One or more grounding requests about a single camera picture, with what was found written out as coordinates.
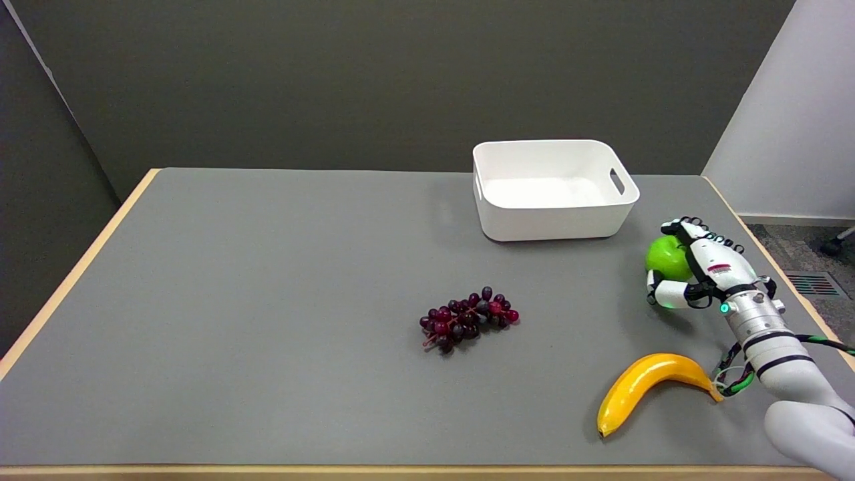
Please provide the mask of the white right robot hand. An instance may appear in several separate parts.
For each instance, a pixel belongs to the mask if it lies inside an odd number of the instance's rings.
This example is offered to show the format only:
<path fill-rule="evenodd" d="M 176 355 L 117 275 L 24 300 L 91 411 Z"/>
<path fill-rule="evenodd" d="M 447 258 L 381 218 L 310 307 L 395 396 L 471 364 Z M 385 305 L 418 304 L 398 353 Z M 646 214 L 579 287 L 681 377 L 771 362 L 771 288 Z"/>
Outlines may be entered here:
<path fill-rule="evenodd" d="M 684 216 L 661 225 L 682 248 L 691 281 L 676 281 L 661 270 L 647 270 L 647 301 L 667 309 L 705 309 L 767 281 L 743 256 L 744 247 L 713 232 L 699 217 Z"/>

